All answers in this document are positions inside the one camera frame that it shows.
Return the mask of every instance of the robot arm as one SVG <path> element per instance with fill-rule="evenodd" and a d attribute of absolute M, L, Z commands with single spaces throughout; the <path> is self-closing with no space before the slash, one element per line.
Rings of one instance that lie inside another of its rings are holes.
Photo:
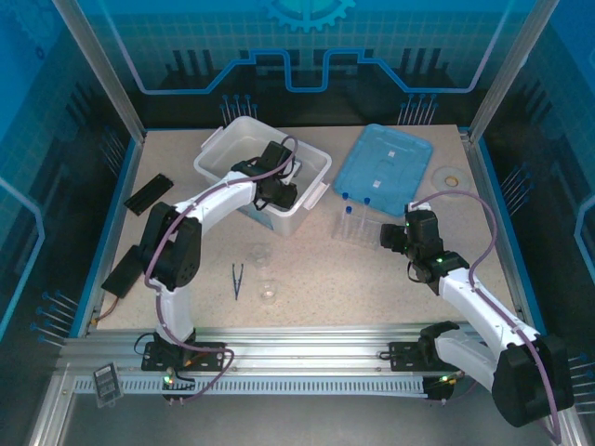
<path fill-rule="evenodd" d="M 444 251 L 438 220 L 426 203 L 405 208 L 405 226 L 383 225 L 383 247 L 408 257 L 416 281 L 458 309 L 483 340 L 471 339 L 452 322 L 442 322 L 421 332 L 418 346 L 427 363 L 455 365 L 494 398 L 497 409 L 513 426 L 523 426 L 549 414 L 544 385 L 523 339 L 522 331 L 543 361 L 559 410 L 574 403 L 566 348 L 554 335 L 541 335 L 504 307 L 474 276 L 457 253 Z M 489 300 L 496 311 L 478 293 Z M 508 318 L 515 324 L 512 328 Z"/>
<path fill-rule="evenodd" d="M 186 341 L 194 333 L 188 284 L 200 267 L 203 235 L 231 211 L 251 203 L 258 210 L 268 204 L 291 208 L 298 196 L 296 185 L 290 182 L 299 168 L 299 162 L 295 160 L 278 174 L 257 181 L 238 182 L 270 172 L 281 166 L 290 155 L 289 149 L 271 142 L 260 157 L 232 166 L 231 171 L 211 188 L 173 206 L 158 203 L 152 208 L 138 249 L 145 273 L 166 230 L 189 206 L 194 206 L 181 220 L 172 239 L 166 242 L 151 276 L 151 282 L 159 284 L 162 290 L 164 321 L 176 339 Z M 157 334 L 175 344 L 161 325 L 157 326 Z"/>

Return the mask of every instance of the cable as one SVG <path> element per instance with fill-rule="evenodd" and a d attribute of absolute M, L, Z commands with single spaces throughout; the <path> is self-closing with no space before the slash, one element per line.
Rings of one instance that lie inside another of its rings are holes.
<path fill-rule="evenodd" d="M 194 381 L 193 379 L 191 379 L 191 378 L 185 378 L 185 377 L 183 377 L 183 376 L 180 376 L 180 375 L 179 375 L 179 370 L 178 370 L 178 369 L 176 369 L 176 368 L 174 368 L 174 375 L 176 376 L 176 378 L 177 378 L 179 381 L 186 381 L 187 383 L 193 383 L 193 384 L 196 384 L 196 381 Z"/>
<path fill-rule="evenodd" d="M 115 307 L 118 305 L 118 301 L 120 300 L 120 297 L 116 297 L 115 300 L 112 303 L 112 306 L 109 307 L 105 313 L 99 315 L 97 318 L 95 318 L 93 321 L 91 321 L 91 323 L 93 325 L 97 325 L 99 321 L 101 321 L 102 319 L 107 318 L 109 315 L 111 315 L 113 313 L 113 311 L 115 310 Z"/>
<path fill-rule="evenodd" d="M 161 292 L 162 292 L 161 286 L 151 283 L 151 276 L 152 276 L 153 270 L 155 269 L 157 259 L 163 252 L 165 244 L 169 240 L 169 237 L 171 236 L 171 234 L 174 233 L 174 231 L 176 230 L 178 225 L 181 223 L 181 221 L 194 208 L 196 208 L 196 206 L 198 206 L 198 204 L 200 204 L 200 202 L 202 202 L 205 198 L 209 197 L 210 195 L 214 194 L 215 192 L 218 192 L 219 190 L 228 188 L 229 186 L 233 186 L 235 184 L 240 184 L 240 183 L 260 181 L 261 179 L 271 177 L 278 172 L 282 172 L 287 167 L 287 165 L 292 162 L 292 160 L 296 156 L 296 152 L 298 151 L 298 140 L 295 137 L 292 137 L 289 135 L 286 136 L 281 141 L 281 145 L 283 146 L 285 144 L 285 142 L 289 139 L 292 139 L 294 141 L 294 149 L 291 152 L 291 155 L 289 155 L 289 157 L 283 163 L 281 163 L 281 165 L 279 165 L 278 167 L 272 169 L 271 171 L 267 172 L 266 174 L 257 175 L 255 177 L 238 178 L 238 179 L 229 181 L 227 183 L 221 183 L 221 184 L 207 190 L 205 193 L 201 194 L 200 196 L 198 196 L 196 198 L 196 200 L 194 200 L 194 202 L 191 205 L 189 205 L 186 209 L 184 209 L 184 211 L 182 211 L 178 215 L 178 217 L 176 217 L 176 219 L 172 222 L 172 224 L 169 226 L 169 228 L 167 228 L 167 230 L 164 233 L 163 238 L 161 239 L 161 241 L 157 245 L 157 248 L 155 249 L 155 252 L 152 256 L 151 262 L 149 263 L 149 267 L 147 267 L 147 270 L 145 272 L 145 285 L 157 292 L 157 298 L 155 299 L 155 307 L 157 310 L 157 319 L 159 320 L 159 324 L 163 328 L 165 334 L 167 336 L 169 336 L 169 338 L 174 342 L 174 344 L 176 344 L 182 348 L 186 348 L 188 350 L 197 351 L 199 353 L 223 353 L 223 354 L 229 353 L 229 355 L 230 355 L 230 360 L 227 362 L 227 364 L 225 364 L 223 369 L 205 387 L 203 387 L 201 390 L 199 390 L 194 395 L 191 395 L 191 396 L 185 398 L 184 401 L 195 400 L 195 399 L 199 398 L 200 396 L 202 396 L 212 386 L 214 386 L 217 383 L 217 381 L 221 378 L 221 376 L 223 376 L 230 368 L 231 363 L 233 362 L 233 359 L 235 357 L 235 353 L 230 348 L 201 348 L 201 347 L 191 346 L 189 344 L 185 344 L 184 342 L 180 341 L 173 335 L 173 333 L 171 333 L 171 331 L 169 330 L 169 327 L 167 326 L 167 324 L 164 321 L 164 315 L 163 315 L 163 312 L 161 309 Z"/>
<path fill-rule="evenodd" d="M 143 338 L 145 338 L 145 337 L 147 337 L 147 336 L 150 336 L 150 335 L 152 335 L 152 333 L 153 333 L 153 332 L 144 333 L 144 334 L 141 334 L 141 335 L 140 335 L 140 336 L 137 338 L 137 340 L 136 340 L 136 341 L 135 341 L 135 343 L 134 343 L 134 346 L 132 347 L 132 348 L 134 349 L 134 352 L 135 352 L 137 355 L 140 355 L 140 356 L 142 356 L 142 355 L 143 355 L 143 353 L 140 353 L 140 352 L 137 350 L 137 347 L 139 346 L 139 342 L 140 342 L 140 341 L 141 341 Z"/>
<path fill-rule="evenodd" d="M 477 292 L 477 295 L 481 297 L 482 300 L 498 314 L 498 316 L 500 316 L 504 321 L 506 321 L 510 328 L 512 328 L 515 331 L 515 333 L 519 335 L 519 338 L 529 349 L 529 352 L 531 353 L 531 356 L 535 361 L 535 365 L 537 366 L 537 370 L 539 371 L 539 375 L 541 376 L 541 381 L 543 383 L 544 389 L 546 390 L 549 411 L 551 412 L 552 417 L 553 432 L 550 432 L 549 429 L 547 429 L 543 424 L 541 426 L 546 430 L 546 433 L 556 444 L 561 444 L 562 433 L 560 430 L 560 417 L 558 415 L 558 409 L 556 407 L 556 400 L 554 398 L 553 389 L 551 388 L 551 383 L 548 378 L 548 373 L 546 372 L 546 367 L 544 366 L 543 361 L 539 357 L 539 354 L 537 353 L 535 346 L 531 343 L 529 337 L 522 330 L 517 329 L 517 324 L 509 317 L 509 315 L 503 309 L 501 309 L 498 305 L 492 302 L 492 300 L 489 299 L 488 296 L 485 295 L 485 293 L 480 288 L 475 288 L 475 278 L 473 277 L 475 269 L 479 266 L 480 263 L 482 263 L 485 260 L 486 257 L 488 257 L 488 255 L 494 249 L 494 246 L 496 246 L 496 237 L 498 229 L 494 211 L 492 210 L 490 205 L 486 203 L 481 197 L 475 195 L 474 193 L 467 192 L 464 190 L 443 190 L 441 192 L 432 193 L 429 197 L 426 197 L 423 200 L 413 204 L 412 207 L 415 209 L 421 204 L 429 202 L 430 200 L 438 198 L 442 195 L 465 195 L 467 197 L 473 198 L 482 204 L 483 208 L 486 210 L 486 212 L 490 216 L 490 219 L 492 220 L 492 241 L 490 242 L 485 252 L 481 256 L 479 256 L 479 258 L 475 260 L 475 262 L 473 262 L 471 268 L 469 268 L 469 283 L 471 287 L 473 287 L 473 289 Z"/>

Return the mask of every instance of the blue tray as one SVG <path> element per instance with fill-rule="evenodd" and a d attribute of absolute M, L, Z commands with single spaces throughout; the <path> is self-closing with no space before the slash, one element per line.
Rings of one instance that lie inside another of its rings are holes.
<path fill-rule="evenodd" d="M 350 199 L 402 216 L 413 201 L 432 154 L 431 144 L 421 138 L 384 127 L 368 125 L 356 141 L 335 180 L 335 192 Z"/>

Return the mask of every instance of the work table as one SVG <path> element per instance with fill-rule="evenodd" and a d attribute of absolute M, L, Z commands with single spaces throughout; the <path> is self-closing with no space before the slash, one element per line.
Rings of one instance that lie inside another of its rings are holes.
<path fill-rule="evenodd" d="M 436 189 L 431 184 L 434 171 L 453 166 L 469 175 L 469 163 L 456 126 L 395 126 L 424 138 L 433 146 L 428 169 L 416 193 L 424 198 Z M 281 129 L 284 133 L 328 153 L 333 164 L 324 181 L 334 181 L 349 154 L 361 126 Z M 174 187 L 160 201 L 177 203 L 207 188 L 194 170 L 194 158 L 213 130 L 150 131 L 148 133 L 133 193 L 156 174 L 173 180 Z M 470 263 L 491 239 L 481 206 L 463 197 L 440 197 L 432 203 L 439 221 L 444 249 L 457 251 Z M 192 318 L 203 327 L 297 327 L 343 326 L 381 323 L 462 321 L 464 318 L 436 296 L 427 285 L 407 279 L 407 261 L 387 249 L 376 251 L 332 238 L 344 202 L 332 187 L 291 237 L 281 237 L 240 212 L 232 212 L 203 238 L 201 267 L 192 281 Z M 354 212 L 361 212 L 359 204 Z M 149 215 L 126 211 L 114 265 L 132 244 L 138 244 Z M 371 210 L 368 218 L 382 223 L 403 219 Z M 270 264 L 257 268 L 251 258 L 255 244 L 270 250 Z M 231 264 L 245 264 L 237 301 L 234 298 Z M 508 308 L 513 308 L 509 289 L 496 252 L 480 265 L 477 274 L 484 285 Z M 263 281 L 274 282 L 276 301 L 261 297 Z M 107 294 L 103 310 L 114 297 Z M 146 288 L 143 277 L 119 302 L 112 315 L 98 328 L 152 329 L 157 323 L 154 291 Z"/>

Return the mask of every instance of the aluminum frame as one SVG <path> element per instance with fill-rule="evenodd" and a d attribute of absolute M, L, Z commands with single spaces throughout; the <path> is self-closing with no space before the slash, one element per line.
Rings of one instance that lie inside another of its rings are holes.
<path fill-rule="evenodd" d="M 97 37 L 86 21 L 85 15 L 73 0 L 53 1 L 106 89 L 114 107 L 124 120 L 128 131 L 136 141 L 141 143 L 144 139 L 142 123 Z M 493 193 L 490 194 L 491 186 L 485 175 L 485 164 L 476 143 L 509 90 L 522 62 L 533 48 L 557 3 L 558 0 L 537 2 L 473 120 L 470 141 L 464 141 L 478 190 L 491 204 L 494 204 L 495 198 Z M 136 165 L 132 164 L 131 168 L 136 169 L 138 161 L 136 160 Z M 496 215 L 497 224 L 500 226 L 501 215 L 499 213 Z M 111 231 L 111 241 L 119 237 L 119 233 L 115 232 L 117 230 Z M 113 252 L 107 252 L 111 250 L 106 250 L 103 256 L 105 262 L 113 256 L 114 248 Z M 503 256 L 505 274 L 513 299 L 521 306 L 525 319 L 532 322 L 518 270 L 511 266 L 514 265 L 514 261 L 506 239 L 500 241 L 499 253 Z M 98 293 L 93 296 L 99 299 Z M 93 308 L 97 304 L 98 301 L 90 301 L 89 307 Z M 90 320 L 91 311 L 87 313 L 89 318 L 86 323 Z M 386 377 L 413 374 L 392 373 L 390 365 L 380 360 L 377 353 L 385 349 L 389 342 L 417 340 L 419 330 L 424 326 L 425 324 L 347 328 L 204 329 L 200 330 L 198 335 L 204 340 L 226 342 L 237 352 L 237 362 L 230 368 L 230 375 Z M 477 336 L 467 324 L 463 324 L 462 329 L 472 336 Z M 65 346 L 60 350 L 57 370 L 51 378 L 29 444 L 45 446 L 60 443 L 61 434 L 68 425 L 68 411 L 76 392 L 77 376 L 89 375 L 93 370 L 114 360 L 118 363 L 121 375 L 146 376 L 147 373 L 139 369 L 139 356 L 132 351 L 134 341 L 139 335 L 138 331 L 105 333 L 91 330 L 84 338 L 67 339 Z M 575 446 L 588 444 L 574 408 L 564 411 L 561 419 L 564 444 Z"/>
<path fill-rule="evenodd" d="M 479 142 L 559 2 L 560 0 L 537 0 L 535 2 L 469 126 L 471 142 Z"/>
<path fill-rule="evenodd" d="M 145 138 L 145 128 L 81 7 L 76 0 L 52 1 L 120 115 L 128 133 L 141 144 Z"/>

